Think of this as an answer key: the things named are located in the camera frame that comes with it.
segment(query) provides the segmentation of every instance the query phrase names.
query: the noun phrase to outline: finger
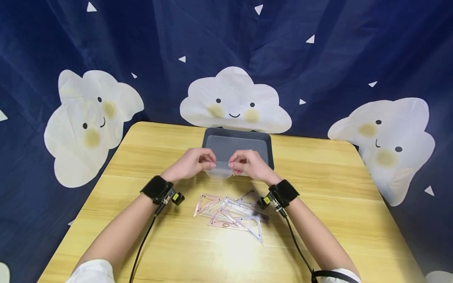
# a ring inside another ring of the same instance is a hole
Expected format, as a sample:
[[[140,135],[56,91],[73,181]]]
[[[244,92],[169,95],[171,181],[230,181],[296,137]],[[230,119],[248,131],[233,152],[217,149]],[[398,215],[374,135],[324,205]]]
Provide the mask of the finger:
[[[199,161],[200,161],[200,162],[203,162],[203,161],[214,162],[214,161],[209,157],[209,155],[206,155],[206,154],[202,155],[202,156],[200,157]]]
[[[201,170],[208,170],[208,169],[211,169],[211,168],[214,168],[216,165],[215,163],[212,163],[212,162],[202,162],[202,163],[199,163],[200,164],[200,167],[201,167]]]
[[[242,159],[247,159],[247,155],[249,154],[249,150],[237,150],[233,155],[230,157],[228,162],[234,162],[238,157]]]
[[[213,162],[217,162],[216,155],[214,154],[212,149],[205,149],[205,148],[199,149],[199,156],[202,156],[202,155],[207,155],[207,156],[209,156],[211,158],[211,160]]]
[[[240,162],[231,162],[228,164],[228,167],[234,170],[245,171],[248,164],[240,163]]]

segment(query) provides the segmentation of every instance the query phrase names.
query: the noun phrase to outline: cloud decoration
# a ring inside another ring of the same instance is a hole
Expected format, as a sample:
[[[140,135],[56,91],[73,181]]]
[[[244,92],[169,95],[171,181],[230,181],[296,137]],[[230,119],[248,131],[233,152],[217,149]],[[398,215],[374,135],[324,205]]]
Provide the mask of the cloud decoration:
[[[283,133],[292,120],[279,106],[279,95],[271,86],[254,84],[239,67],[227,67],[215,77],[192,82],[180,105],[187,122],[200,127]]]
[[[432,271],[426,275],[428,283],[453,283],[453,274],[445,271]]]
[[[80,187],[98,174],[109,149],[121,142],[123,123],[144,105],[134,88],[98,70],[83,77],[62,71],[58,91],[61,106],[47,123],[44,142],[55,157],[57,180],[65,187]]]
[[[0,262],[0,283],[10,283],[10,269]]]
[[[328,137],[357,145],[377,188],[391,206],[397,206],[434,151],[435,141],[424,131],[428,120],[423,99],[374,101],[333,124]]]

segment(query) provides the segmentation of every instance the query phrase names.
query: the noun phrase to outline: triangle ruler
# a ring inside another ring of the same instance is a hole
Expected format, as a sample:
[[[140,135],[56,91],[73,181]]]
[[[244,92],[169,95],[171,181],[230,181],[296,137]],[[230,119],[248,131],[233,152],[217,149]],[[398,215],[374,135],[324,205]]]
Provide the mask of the triangle ruler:
[[[208,226],[249,232],[249,230],[232,217],[229,212],[222,209],[211,219],[211,221],[209,221]]]
[[[200,215],[210,207],[214,206],[217,203],[220,203],[222,199],[223,197],[202,194],[198,199],[197,207],[195,208],[195,213],[193,214],[193,217]]]
[[[237,202],[229,197],[226,197],[222,201],[221,208],[239,216],[259,216],[264,223],[269,221],[269,216],[267,214],[257,211],[253,207]]]
[[[247,192],[245,195],[238,197],[236,201],[261,210],[258,204],[256,203],[260,199],[260,197],[261,196],[259,195],[259,193],[255,189],[253,189]]]
[[[259,216],[238,217],[236,218],[236,220],[248,229],[248,232],[250,233],[250,235],[252,235],[253,238],[255,238],[255,240],[264,245]]]

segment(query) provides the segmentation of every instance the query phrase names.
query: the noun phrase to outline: cable connector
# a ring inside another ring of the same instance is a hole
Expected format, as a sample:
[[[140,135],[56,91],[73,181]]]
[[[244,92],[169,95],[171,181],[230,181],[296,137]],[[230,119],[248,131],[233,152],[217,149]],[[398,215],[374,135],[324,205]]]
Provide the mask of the cable connector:
[[[179,206],[181,202],[185,200],[185,197],[180,192],[175,192],[173,188],[170,188],[167,194],[164,196],[164,199],[157,207],[156,212],[154,213],[155,216],[160,214],[160,212],[164,209],[169,200],[171,200],[175,205]]]

